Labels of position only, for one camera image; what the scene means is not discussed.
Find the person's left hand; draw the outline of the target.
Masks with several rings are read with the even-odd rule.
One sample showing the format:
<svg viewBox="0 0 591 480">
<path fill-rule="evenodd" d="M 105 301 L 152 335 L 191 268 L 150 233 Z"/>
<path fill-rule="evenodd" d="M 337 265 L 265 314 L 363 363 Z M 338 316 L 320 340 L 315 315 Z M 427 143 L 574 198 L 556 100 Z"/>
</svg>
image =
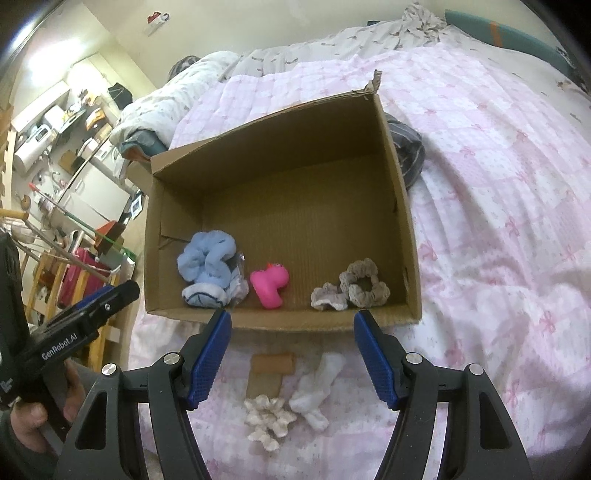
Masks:
<svg viewBox="0 0 591 480">
<path fill-rule="evenodd" d="M 63 415 L 69 423 L 73 423 L 85 399 L 76 363 L 71 360 L 64 362 L 67 395 Z M 27 449 L 39 453 L 54 453 L 53 448 L 43 436 L 40 428 L 47 423 L 47 412 L 40 403 L 24 403 L 19 401 L 10 413 L 10 424 L 16 439 Z"/>
</svg>

